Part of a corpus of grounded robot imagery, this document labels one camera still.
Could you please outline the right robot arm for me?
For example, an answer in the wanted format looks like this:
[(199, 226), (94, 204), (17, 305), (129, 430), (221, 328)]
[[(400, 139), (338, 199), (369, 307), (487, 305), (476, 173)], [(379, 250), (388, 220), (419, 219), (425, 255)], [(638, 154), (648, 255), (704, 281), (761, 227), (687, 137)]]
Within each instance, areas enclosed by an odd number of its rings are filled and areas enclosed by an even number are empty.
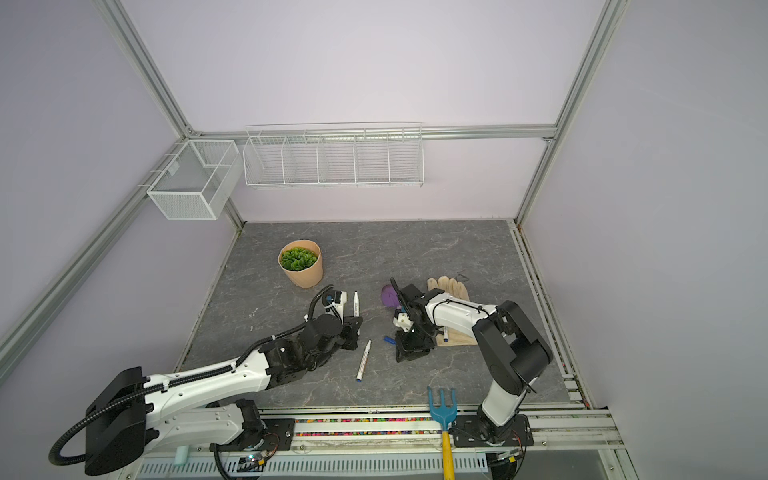
[(390, 281), (400, 309), (393, 319), (398, 362), (426, 356), (446, 329), (476, 342), (492, 383), (479, 407), (486, 425), (499, 429), (519, 412), (526, 394), (554, 359), (548, 342), (523, 309), (513, 301), (497, 306), (462, 300), (434, 288), (399, 288)]

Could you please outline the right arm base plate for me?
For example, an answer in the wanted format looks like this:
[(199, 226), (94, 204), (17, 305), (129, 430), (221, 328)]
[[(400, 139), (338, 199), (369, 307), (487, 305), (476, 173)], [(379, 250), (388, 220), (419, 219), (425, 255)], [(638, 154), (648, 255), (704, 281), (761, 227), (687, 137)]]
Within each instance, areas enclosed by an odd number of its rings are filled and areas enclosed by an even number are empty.
[(522, 413), (502, 426), (479, 415), (460, 415), (448, 432), (457, 447), (529, 447), (534, 444), (528, 417)]

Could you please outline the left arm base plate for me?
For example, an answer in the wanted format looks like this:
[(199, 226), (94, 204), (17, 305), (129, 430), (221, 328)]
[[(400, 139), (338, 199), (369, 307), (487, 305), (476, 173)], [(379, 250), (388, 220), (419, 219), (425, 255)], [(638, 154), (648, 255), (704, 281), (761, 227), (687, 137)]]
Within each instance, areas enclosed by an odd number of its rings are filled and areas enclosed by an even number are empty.
[(219, 444), (220, 452), (284, 451), (291, 448), (296, 421), (290, 417), (267, 418), (263, 426), (247, 428), (229, 443)]

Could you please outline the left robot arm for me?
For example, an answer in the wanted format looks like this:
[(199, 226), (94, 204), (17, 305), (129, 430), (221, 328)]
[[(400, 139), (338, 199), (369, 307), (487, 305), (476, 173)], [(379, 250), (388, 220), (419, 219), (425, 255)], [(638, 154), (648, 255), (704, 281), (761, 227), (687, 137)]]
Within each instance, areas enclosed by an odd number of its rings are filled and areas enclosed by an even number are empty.
[(225, 398), (273, 389), (301, 379), (338, 350), (354, 350), (360, 317), (322, 314), (256, 341), (239, 357), (173, 374), (120, 372), (86, 408), (84, 417), (53, 444), (56, 466), (84, 464), (86, 474), (116, 471), (177, 432), (173, 421)]

